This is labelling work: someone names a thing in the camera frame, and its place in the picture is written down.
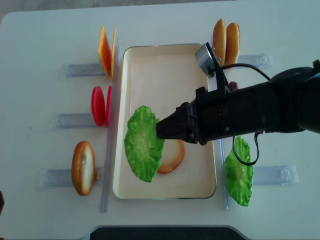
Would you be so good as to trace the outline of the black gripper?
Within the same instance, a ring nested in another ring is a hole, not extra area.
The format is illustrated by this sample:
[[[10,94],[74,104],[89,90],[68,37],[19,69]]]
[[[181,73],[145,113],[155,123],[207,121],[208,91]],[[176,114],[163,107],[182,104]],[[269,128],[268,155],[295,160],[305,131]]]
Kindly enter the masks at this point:
[[[184,102],[174,113],[156,124],[157,137],[206,145],[211,140],[234,136],[229,96],[228,86],[213,91],[198,88],[191,103]]]

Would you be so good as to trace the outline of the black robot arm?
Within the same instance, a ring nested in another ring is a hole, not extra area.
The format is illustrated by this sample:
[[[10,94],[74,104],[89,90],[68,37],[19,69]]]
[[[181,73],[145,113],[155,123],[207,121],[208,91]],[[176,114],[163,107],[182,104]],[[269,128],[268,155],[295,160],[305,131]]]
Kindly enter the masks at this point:
[[[216,139],[249,134],[320,131],[320,62],[275,75],[269,81],[230,90],[222,71],[218,88],[196,90],[192,102],[184,102],[156,125],[161,139],[180,139],[205,145]]]

